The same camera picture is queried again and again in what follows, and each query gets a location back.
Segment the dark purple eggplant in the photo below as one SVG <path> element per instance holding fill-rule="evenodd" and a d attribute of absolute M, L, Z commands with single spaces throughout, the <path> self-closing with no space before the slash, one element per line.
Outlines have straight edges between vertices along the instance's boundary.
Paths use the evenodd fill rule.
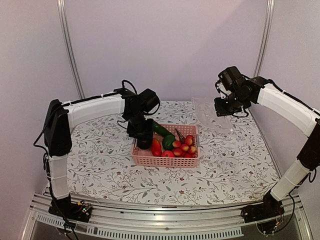
<path fill-rule="evenodd" d="M 136 145 L 141 150 L 147 150 L 151 147 L 153 138 L 138 138 Z"/>

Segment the clear zip top bag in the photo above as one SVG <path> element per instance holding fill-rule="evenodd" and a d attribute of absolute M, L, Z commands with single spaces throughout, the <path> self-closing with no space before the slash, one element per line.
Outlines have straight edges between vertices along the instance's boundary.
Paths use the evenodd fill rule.
<path fill-rule="evenodd" d="M 234 131 L 230 120 L 218 117 L 213 97 L 191 98 L 197 120 L 206 128 L 220 133 L 232 133 Z"/>

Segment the red lychee bunch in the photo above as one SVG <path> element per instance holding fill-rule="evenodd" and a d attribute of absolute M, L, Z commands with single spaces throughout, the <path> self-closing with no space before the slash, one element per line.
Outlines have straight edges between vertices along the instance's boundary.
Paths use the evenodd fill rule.
<path fill-rule="evenodd" d="M 172 143 L 174 157 L 197 158 L 199 156 L 197 136 L 194 134 L 183 135 L 177 128 L 175 129 L 175 133 L 177 134 L 178 140 Z"/>

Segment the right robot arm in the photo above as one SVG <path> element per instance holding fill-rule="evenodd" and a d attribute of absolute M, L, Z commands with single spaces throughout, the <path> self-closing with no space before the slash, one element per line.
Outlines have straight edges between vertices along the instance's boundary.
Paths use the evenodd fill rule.
<path fill-rule="evenodd" d="M 260 76 L 247 79 L 242 74 L 219 74 L 218 77 L 215 85 L 221 96 L 214 100 L 217 116 L 230 116 L 245 111 L 251 104 L 258 104 L 285 118 L 307 136 L 296 160 L 263 196 L 262 203 L 247 205 L 241 211 L 246 222 L 281 215 L 284 213 L 282 200 L 298 188 L 320 164 L 320 117 L 314 109 L 309 109 L 276 88 L 270 79 Z"/>

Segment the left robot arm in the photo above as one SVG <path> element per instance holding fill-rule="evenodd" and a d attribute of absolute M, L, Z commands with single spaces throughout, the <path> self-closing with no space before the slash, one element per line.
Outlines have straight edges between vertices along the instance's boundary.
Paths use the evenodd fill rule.
<path fill-rule="evenodd" d="M 125 87 L 76 101 L 51 101 L 43 127 L 48 154 L 46 167 L 54 207 L 63 217 L 70 217 L 75 211 L 67 180 L 67 158 L 72 148 L 74 128 L 101 117 L 121 114 L 128 123 L 127 134 L 136 139 L 139 148 L 146 150 L 152 144 L 154 127 L 152 119 L 145 117 L 159 105 L 160 100 L 153 90 L 147 88 L 136 94 Z"/>

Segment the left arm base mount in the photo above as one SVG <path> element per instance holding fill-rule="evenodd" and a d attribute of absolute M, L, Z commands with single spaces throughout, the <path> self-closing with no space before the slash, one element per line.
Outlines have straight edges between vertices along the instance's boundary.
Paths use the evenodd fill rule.
<path fill-rule="evenodd" d="M 88 223 L 92 214 L 92 205 L 80 201 L 73 203 L 70 200 L 52 200 L 48 213 L 68 220 Z"/>

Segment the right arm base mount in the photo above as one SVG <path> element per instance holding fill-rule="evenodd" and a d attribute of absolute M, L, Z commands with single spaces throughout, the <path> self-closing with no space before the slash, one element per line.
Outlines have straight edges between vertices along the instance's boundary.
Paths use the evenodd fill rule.
<path fill-rule="evenodd" d="M 240 216 L 245 223 L 256 222 L 280 216 L 285 213 L 282 204 L 270 206 L 265 203 L 249 204 L 241 209 Z"/>

